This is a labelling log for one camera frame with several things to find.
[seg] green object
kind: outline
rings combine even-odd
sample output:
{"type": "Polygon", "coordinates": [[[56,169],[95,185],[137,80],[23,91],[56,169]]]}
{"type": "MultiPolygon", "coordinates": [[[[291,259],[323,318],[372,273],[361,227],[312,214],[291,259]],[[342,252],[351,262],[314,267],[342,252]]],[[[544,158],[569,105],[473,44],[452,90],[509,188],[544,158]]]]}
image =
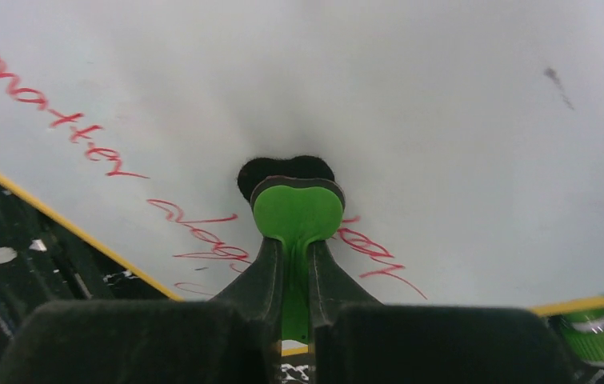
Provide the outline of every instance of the green object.
{"type": "Polygon", "coordinates": [[[309,266],[306,248],[330,238],[342,224],[344,208],[335,192],[320,186],[272,186],[252,205],[254,222],[268,238],[282,242],[282,339],[309,342],[309,266]]]}
{"type": "Polygon", "coordinates": [[[572,351],[587,364],[604,368],[604,310],[568,314],[564,319],[561,332],[572,351]],[[572,323],[571,318],[580,322],[572,323]]]}

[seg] whiteboard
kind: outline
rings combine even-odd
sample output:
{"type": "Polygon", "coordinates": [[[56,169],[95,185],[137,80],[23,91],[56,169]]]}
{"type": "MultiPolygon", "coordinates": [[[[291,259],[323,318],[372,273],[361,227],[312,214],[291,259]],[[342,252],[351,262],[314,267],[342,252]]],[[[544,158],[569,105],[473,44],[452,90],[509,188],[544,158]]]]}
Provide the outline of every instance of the whiteboard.
{"type": "Polygon", "coordinates": [[[297,154],[384,302],[601,295],[604,2],[0,1],[0,175],[168,295],[247,268],[238,171],[297,154]]]}

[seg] yellow edge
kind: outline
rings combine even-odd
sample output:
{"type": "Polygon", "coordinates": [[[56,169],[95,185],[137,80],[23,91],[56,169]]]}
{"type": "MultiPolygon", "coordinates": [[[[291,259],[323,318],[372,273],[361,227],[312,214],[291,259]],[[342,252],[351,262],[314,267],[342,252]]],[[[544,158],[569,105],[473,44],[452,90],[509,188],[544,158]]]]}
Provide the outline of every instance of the yellow edge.
{"type": "MultiPolygon", "coordinates": [[[[183,300],[183,298],[181,296],[175,294],[174,292],[168,290],[166,287],[164,287],[159,282],[153,280],[151,276],[144,273],[142,270],[140,270],[136,266],[132,265],[124,258],[120,257],[118,254],[113,252],[111,249],[109,249],[108,247],[101,244],[97,239],[88,235],[87,232],[85,232],[84,230],[81,230],[76,225],[74,225],[72,222],[69,222],[68,220],[66,220],[63,216],[58,214],[55,210],[49,208],[46,204],[44,204],[41,201],[39,201],[38,199],[36,199],[31,194],[29,194],[24,189],[22,189],[21,187],[19,187],[16,184],[14,184],[14,182],[12,182],[11,180],[9,180],[8,178],[6,178],[5,176],[3,176],[1,174],[0,174],[0,185],[7,188],[10,191],[12,191],[13,194],[16,194],[22,200],[24,200],[25,202],[28,202],[34,208],[36,208],[37,210],[40,210],[41,212],[43,212],[44,214],[46,214],[47,216],[52,218],[52,220],[55,220],[61,226],[64,226],[65,228],[67,228],[73,234],[80,237],[82,240],[88,242],[94,248],[96,248],[97,250],[99,250],[100,252],[105,254],[106,256],[112,258],[121,266],[124,266],[125,268],[131,270],[134,274],[139,276],[142,280],[149,283],[149,285],[151,285],[153,288],[164,293],[164,295],[166,295],[168,298],[171,298],[173,300],[179,300],[179,301],[183,300]]],[[[533,312],[535,312],[537,315],[549,316],[552,314],[565,314],[565,313],[569,313],[569,312],[574,312],[576,310],[588,310],[588,309],[601,308],[601,307],[604,307],[604,295],[593,297],[593,298],[581,298],[581,299],[572,300],[569,302],[560,302],[560,303],[555,303],[555,304],[549,304],[546,306],[536,306],[536,307],[532,308],[531,310],[533,312]]],[[[290,350],[284,350],[282,352],[282,355],[288,356],[291,354],[304,354],[307,351],[308,351],[307,347],[299,347],[299,348],[293,348],[290,350]]]]}
{"type": "Polygon", "coordinates": [[[26,192],[23,188],[16,185],[14,182],[12,182],[11,180],[9,180],[8,178],[6,178],[5,176],[3,176],[1,174],[0,174],[0,185],[7,188],[8,190],[10,190],[13,194],[16,194],[17,196],[19,196],[21,200],[31,204],[35,209],[37,209],[37,210],[43,212],[44,214],[46,214],[47,216],[49,216],[52,220],[56,221],[57,223],[59,223],[59,225],[68,229],[73,234],[80,237],[82,240],[88,242],[90,245],[92,245],[94,248],[96,248],[97,250],[99,250],[100,252],[105,254],[106,256],[112,258],[116,263],[120,264],[121,266],[124,266],[128,270],[131,270],[134,274],[139,276],[140,279],[147,282],[150,286],[152,286],[156,290],[159,290],[160,292],[162,292],[168,298],[171,298],[173,300],[183,300],[183,298],[181,296],[177,295],[176,293],[172,292],[171,290],[168,290],[167,288],[164,287],[163,284],[153,280],[153,278],[151,276],[149,276],[148,274],[145,274],[144,271],[140,270],[139,268],[132,265],[130,262],[128,262],[124,258],[120,257],[118,254],[113,252],[107,246],[101,244],[100,241],[98,241],[96,238],[89,236],[87,232],[85,232],[84,230],[81,230],[75,224],[66,220],[63,216],[58,214],[57,211],[49,208],[46,204],[44,204],[40,200],[36,199],[31,194],[26,192]]]}

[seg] yellow border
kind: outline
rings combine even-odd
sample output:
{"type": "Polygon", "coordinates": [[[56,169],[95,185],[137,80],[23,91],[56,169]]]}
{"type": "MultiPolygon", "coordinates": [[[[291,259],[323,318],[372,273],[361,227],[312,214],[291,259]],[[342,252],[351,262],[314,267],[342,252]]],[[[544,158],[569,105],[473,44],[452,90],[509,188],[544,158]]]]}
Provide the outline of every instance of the yellow border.
{"type": "Polygon", "coordinates": [[[8,190],[10,190],[13,194],[16,194],[17,196],[19,196],[21,200],[31,204],[35,209],[37,209],[37,210],[43,212],[44,214],[46,214],[47,216],[49,216],[52,220],[56,221],[64,228],[68,229],[73,234],[80,237],[82,240],[88,242],[90,245],[92,245],[94,248],[98,249],[100,252],[102,252],[106,256],[112,258],[116,263],[120,264],[121,266],[124,266],[128,270],[131,270],[134,274],[139,276],[140,279],[149,283],[150,286],[152,286],[156,290],[159,290],[168,298],[171,298],[173,300],[178,300],[178,301],[183,300],[183,298],[181,296],[168,290],[167,288],[164,287],[163,284],[153,280],[153,278],[151,276],[149,276],[148,274],[144,273],[144,271],[140,270],[139,268],[137,268],[136,266],[134,266],[133,264],[131,264],[124,258],[120,257],[118,254],[113,252],[107,246],[101,244],[100,241],[98,241],[96,238],[89,236],[87,234],[87,232],[85,232],[84,230],[81,230],[75,224],[66,220],[63,216],[58,214],[57,211],[49,208],[46,204],[44,204],[40,200],[34,198],[31,194],[26,192],[23,188],[14,184],[14,182],[12,182],[11,180],[9,180],[8,178],[6,178],[5,176],[3,176],[1,174],[0,174],[0,185],[7,188],[8,190]]]}
{"type": "MultiPolygon", "coordinates": [[[[161,283],[153,280],[151,276],[144,273],[142,270],[140,270],[136,266],[132,265],[124,258],[117,255],[111,249],[109,249],[108,247],[101,244],[97,239],[88,235],[87,232],[85,232],[84,230],[81,230],[75,224],[66,220],[63,216],[58,214],[55,210],[49,208],[46,204],[43,204],[38,199],[34,198],[31,194],[29,194],[24,189],[22,189],[21,187],[19,187],[16,184],[14,184],[14,182],[12,182],[11,180],[9,180],[8,178],[6,178],[5,176],[3,176],[1,174],[0,174],[0,185],[7,188],[10,191],[12,191],[13,194],[16,194],[22,200],[24,200],[25,202],[28,202],[34,208],[36,208],[37,210],[40,210],[41,212],[43,212],[44,214],[46,214],[47,216],[52,218],[52,220],[55,220],[57,223],[64,226],[65,228],[67,228],[73,234],[75,234],[76,236],[79,236],[82,240],[88,242],[94,248],[96,248],[97,250],[99,250],[100,252],[105,254],[106,256],[112,258],[114,261],[116,261],[121,266],[124,266],[128,270],[131,270],[134,274],[139,276],[145,282],[149,283],[149,285],[151,285],[153,288],[162,292],[168,298],[171,298],[171,299],[177,300],[177,301],[183,300],[183,298],[181,296],[168,290],[161,283]]],[[[601,294],[600,296],[592,297],[592,298],[581,298],[581,299],[572,300],[569,302],[560,302],[560,303],[555,303],[555,304],[549,304],[546,306],[536,306],[536,307],[532,308],[531,310],[533,312],[535,312],[537,315],[549,316],[552,314],[564,314],[564,313],[568,313],[568,312],[574,312],[576,310],[588,310],[588,309],[600,308],[600,307],[604,307],[604,294],[601,294]]],[[[304,347],[284,350],[282,352],[282,355],[290,356],[292,354],[304,354],[307,351],[308,351],[308,347],[304,346],[304,347]]]]}

